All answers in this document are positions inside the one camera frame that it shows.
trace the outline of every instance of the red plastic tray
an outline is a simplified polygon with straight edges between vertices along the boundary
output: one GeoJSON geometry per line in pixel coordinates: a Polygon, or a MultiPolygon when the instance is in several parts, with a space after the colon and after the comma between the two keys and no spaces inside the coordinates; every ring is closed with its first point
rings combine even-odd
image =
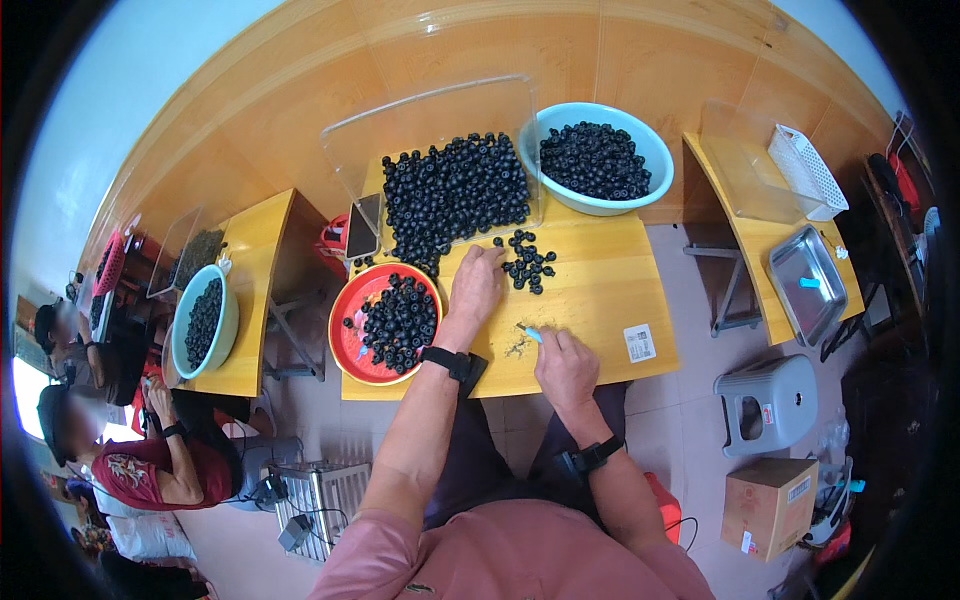
{"type": "Polygon", "coordinates": [[[383,363],[372,364],[373,350],[371,348],[368,348],[366,354],[363,353],[363,337],[366,335],[363,332],[363,325],[366,322],[367,315],[360,310],[360,307],[365,301],[375,304],[380,300],[380,292],[390,287],[391,273],[396,273],[401,278],[412,276],[415,281],[423,282],[426,285],[427,292],[433,296],[437,305],[437,325],[440,325],[440,321],[444,317],[443,304],[437,286],[434,285],[426,273],[416,267],[399,262],[386,263],[370,267],[351,279],[340,291],[336,301],[333,302],[330,321],[326,327],[326,335],[333,360],[336,361],[341,371],[357,381],[369,385],[392,385],[412,377],[420,369],[420,363],[417,363],[410,371],[398,375],[396,371],[384,367],[383,363]],[[353,327],[344,327],[345,317],[350,317],[353,320],[353,327]]]}
{"type": "Polygon", "coordinates": [[[123,263],[127,255],[124,253],[124,239],[121,237],[119,229],[113,230],[104,251],[107,248],[110,248],[110,254],[107,257],[107,264],[104,265],[104,272],[100,275],[100,279],[93,283],[93,296],[95,297],[112,292],[120,280],[120,274],[123,272],[123,263]]]}

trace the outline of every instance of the black cap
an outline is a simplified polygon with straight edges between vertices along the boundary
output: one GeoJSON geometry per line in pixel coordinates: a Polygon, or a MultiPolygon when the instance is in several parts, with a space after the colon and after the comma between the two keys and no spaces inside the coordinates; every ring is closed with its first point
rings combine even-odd
{"type": "Polygon", "coordinates": [[[36,404],[36,412],[40,416],[43,440],[53,452],[57,464],[63,467],[67,461],[76,461],[77,457],[69,454],[69,451],[62,447],[68,433],[67,387],[51,385],[43,388],[40,392],[40,400],[36,404]]]}
{"type": "Polygon", "coordinates": [[[36,310],[34,317],[34,337],[48,355],[54,351],[50,334],[57,330],[57,309],[53,304],[44,304],[36,310]]]}

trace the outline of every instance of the gray plastic stool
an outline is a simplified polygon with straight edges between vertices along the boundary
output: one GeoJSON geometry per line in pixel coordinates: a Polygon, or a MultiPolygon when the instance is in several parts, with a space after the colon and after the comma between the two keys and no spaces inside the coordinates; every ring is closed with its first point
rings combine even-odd
{"type": "Polygon", "coordinates": [[[713,392],[723,397],[730,445],[728,458],[790,447],[806,435],[817,420],[817,380],[805,354],[755,363],[741,371],[720,375],[713,392]],[[762,431],[755,440],[740,433],[744,399],[759,406],[762,431]]]}
{"type": "Polygon", "coordinates": [[[245,498],[253,494],[257,484],[263,479],[260,471],[267,465],[298,463],[303,444],[300,443],[300,438],[270,439],[261,436],[234,438],[231,441],[236,446],[243,464],[243,486],[240,492],[229,499],[229,505],[241,511],[255,513],[260,508],[252,500],[245,498]]]}

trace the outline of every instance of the orange wall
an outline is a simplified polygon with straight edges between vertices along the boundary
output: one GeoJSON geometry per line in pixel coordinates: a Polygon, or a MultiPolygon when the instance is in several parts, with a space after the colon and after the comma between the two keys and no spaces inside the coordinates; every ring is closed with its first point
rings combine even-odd
{"type": "Polygon", "coordinates": [[[707,98],[806,132],[845,189],[892,130],[850,68],[766,0],[289,0],[194,73],[144,131],[82,265],[136,212],[159,239],[197,204],[213,224],[290,187],[327,217],[344,212],[320,131],[378,97],[478,73],[529,75],[539,108],[595,101],[653,127],[677,175],[640,210],[647,223],[715,218],[681,141],[707,98]]]}

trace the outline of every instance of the white plastic basket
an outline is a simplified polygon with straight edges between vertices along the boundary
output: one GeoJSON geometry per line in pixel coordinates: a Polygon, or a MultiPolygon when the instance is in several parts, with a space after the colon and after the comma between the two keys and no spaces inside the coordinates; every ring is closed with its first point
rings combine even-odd
{"type": "Polygon", "coordinates": [[[777,124],[767,153],[791,190],[823,203],[806,213],[810,221],[829,221],[850,208],[820,153],[802,132],[777,124]]]}

